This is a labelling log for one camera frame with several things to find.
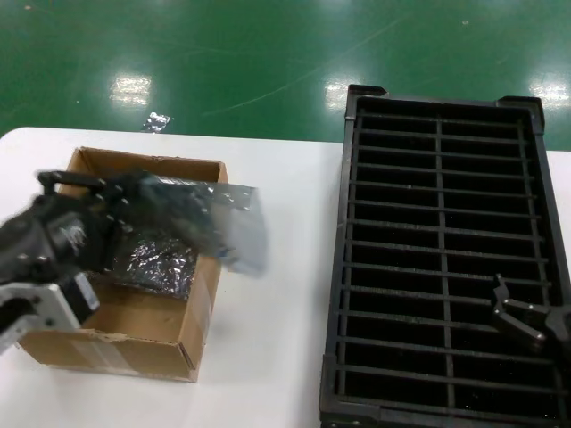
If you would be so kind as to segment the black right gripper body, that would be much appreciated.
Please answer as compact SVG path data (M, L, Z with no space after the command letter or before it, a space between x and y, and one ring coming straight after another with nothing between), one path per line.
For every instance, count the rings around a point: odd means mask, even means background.
M570 347L570 306L552 307L547 316L547 329L562 348Z

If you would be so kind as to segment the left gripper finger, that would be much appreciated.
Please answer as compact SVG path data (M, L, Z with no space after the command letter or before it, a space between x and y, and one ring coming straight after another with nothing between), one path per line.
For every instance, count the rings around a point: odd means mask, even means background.
M130 228L128 216L130 202L125 196L107 203L103 216L103 243L100 256L99 270L110 272L114 263L115 252L120 244L120 239L126 230Z
M127 198L138 193L138 174L125 173L110 177L96 177L93 175L63 171L42 170L37 173L37 180L42 185L45 197L95 197L98 199ZM58 187L82 188L82 193L65 193L58 191Z

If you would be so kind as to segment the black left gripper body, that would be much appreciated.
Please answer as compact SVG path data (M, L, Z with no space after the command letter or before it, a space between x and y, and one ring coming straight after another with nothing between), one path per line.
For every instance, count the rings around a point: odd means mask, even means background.
M39 195L1 225L1 284L48 284L73 269L108 267L111 204L102 197Z

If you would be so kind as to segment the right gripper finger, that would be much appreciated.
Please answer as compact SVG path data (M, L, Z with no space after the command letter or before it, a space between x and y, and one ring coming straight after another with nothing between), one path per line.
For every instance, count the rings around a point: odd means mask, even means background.
M504 278L496 274L492 289L492 325L513 341L534 353L546 342L543 332L547 308L543 305L514 300Z

